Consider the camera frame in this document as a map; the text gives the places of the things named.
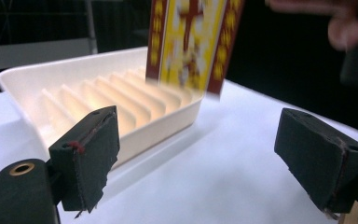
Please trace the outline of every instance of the white tablecloth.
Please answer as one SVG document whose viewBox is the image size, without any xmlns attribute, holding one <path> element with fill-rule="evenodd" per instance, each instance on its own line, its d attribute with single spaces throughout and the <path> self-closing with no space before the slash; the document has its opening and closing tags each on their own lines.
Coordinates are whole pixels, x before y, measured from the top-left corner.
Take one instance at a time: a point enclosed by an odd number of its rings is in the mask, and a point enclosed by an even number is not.
<svg viewBox="0 0 358 224">
<path fill-rule="evenodd" d="M 312 203 L 274 153 L 283 107 L 226 81 L 205 96 L 195 123 L 119 166 L 91 214 L 62 223 L 337 223 Z M 358 131 L 324 119 L 352 138 Z M 30 129 L 0 93 L 0 170 L 38 158 Z"/>
</svg>

